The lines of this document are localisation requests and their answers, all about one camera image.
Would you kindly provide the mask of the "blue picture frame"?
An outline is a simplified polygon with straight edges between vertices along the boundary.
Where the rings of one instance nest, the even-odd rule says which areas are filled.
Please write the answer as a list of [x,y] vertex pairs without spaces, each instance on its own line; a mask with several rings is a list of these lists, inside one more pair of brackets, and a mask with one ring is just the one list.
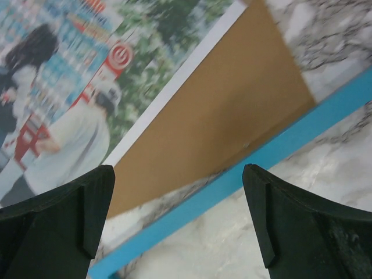
[[243,168],[247,163],[271,168],[369,101],[371,69],[357,75],[295,124],[135,234],[93,265],[88,274],[92,278],[113,278],[115,272],[126,264],[239,190],[242,187]]

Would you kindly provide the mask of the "colourful printed photo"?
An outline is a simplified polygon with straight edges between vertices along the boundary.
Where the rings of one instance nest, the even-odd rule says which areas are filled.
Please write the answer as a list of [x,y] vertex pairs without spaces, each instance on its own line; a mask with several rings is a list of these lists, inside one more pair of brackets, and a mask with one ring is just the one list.
[[1,206],[134,143],[242,15],[242,1],[2,1]]

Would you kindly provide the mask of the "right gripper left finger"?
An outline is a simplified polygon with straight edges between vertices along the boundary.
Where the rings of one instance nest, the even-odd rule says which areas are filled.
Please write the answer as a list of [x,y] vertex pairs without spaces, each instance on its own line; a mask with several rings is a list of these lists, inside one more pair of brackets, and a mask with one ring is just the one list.
[[115,186],[110,165],[1,209],[1,278],[86,278]]

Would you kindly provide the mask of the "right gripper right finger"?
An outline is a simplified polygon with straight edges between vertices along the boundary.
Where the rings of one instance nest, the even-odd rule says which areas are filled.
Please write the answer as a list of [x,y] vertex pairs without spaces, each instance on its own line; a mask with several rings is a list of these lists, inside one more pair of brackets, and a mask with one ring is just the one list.
[[371,278],[371,213],[320,197],[256,164],[242,182],[270,278]]

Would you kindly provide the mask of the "brown backing board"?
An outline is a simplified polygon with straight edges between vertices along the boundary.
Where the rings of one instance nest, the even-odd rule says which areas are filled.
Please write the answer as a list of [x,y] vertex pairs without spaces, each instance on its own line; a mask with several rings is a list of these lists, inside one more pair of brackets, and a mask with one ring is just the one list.
[[116,173],[109,217],[236,164],[315,104],[267,5],[250,1],[107,158]]

